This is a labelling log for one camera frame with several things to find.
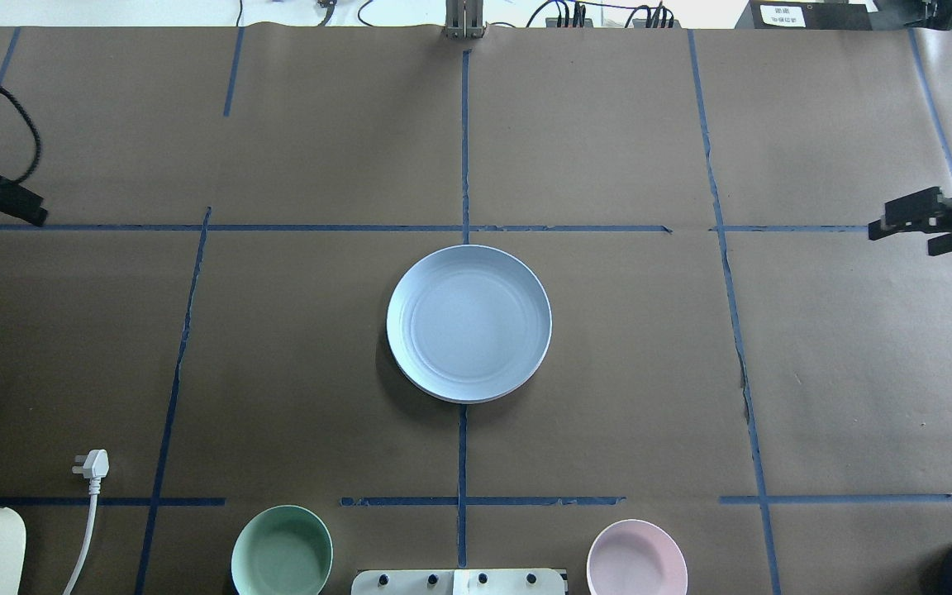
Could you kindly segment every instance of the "metal bracket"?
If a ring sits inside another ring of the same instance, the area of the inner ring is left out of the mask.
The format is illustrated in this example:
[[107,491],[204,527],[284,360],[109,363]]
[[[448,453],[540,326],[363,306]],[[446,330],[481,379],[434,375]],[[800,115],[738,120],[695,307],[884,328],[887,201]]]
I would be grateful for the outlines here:
[[446,0],[443,34],[455,39],[483,37],[483,0]]
[[565,577],[554,569],[364,571],[351,595],[567,595]]

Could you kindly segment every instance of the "pink bowl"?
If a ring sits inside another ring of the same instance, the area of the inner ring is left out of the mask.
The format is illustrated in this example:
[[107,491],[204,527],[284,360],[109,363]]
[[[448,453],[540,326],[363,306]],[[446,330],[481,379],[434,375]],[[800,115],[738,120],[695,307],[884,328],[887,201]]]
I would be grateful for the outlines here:
[[586,558],[590,595],[685,595],[685,558],[671,535],[637,519],[612,523]]

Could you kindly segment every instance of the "green bowl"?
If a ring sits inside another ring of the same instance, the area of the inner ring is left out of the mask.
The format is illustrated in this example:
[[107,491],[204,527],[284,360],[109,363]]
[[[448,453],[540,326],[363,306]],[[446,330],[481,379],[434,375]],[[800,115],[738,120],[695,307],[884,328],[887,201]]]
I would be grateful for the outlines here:
[[329,579],[333,541],[314,512],[268,508],[241,531],[230,572],[240,595],[317,595]]

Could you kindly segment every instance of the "white power cord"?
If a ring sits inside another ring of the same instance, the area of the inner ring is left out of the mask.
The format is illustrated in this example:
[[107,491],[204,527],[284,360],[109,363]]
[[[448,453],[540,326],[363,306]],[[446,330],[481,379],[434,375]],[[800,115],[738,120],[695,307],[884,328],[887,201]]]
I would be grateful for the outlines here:
[[94,515],[98,512],[98,494],[102,492],[102,478],[109,475],[109,453],[105,449],[92,450],[86,455],[77,455],[76,463],[83,463],[83,466],[73,467],[73,474],[90,479],[90,509],[87,511],[87,530],[83,533],[83,547],[79,550],[79,560],[76,560],[72,578],[64,587],[64,595],[72,595],[76,581],[79,580],[79,573],[83,572],[83,562],[87,561],[90,538],[94,535]]

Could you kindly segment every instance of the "bowl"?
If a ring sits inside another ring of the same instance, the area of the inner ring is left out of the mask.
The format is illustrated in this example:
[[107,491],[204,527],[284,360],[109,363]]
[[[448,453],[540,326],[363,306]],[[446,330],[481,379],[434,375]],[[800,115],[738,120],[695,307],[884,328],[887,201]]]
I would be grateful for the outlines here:
[[329,579],[333,542],[306,508],[258,513],[237,537],[230,572],[240,595],[317,595]]
[[612,523],[586,558],[590,595],[685,595],[685,558],[671,535],[638,519]]

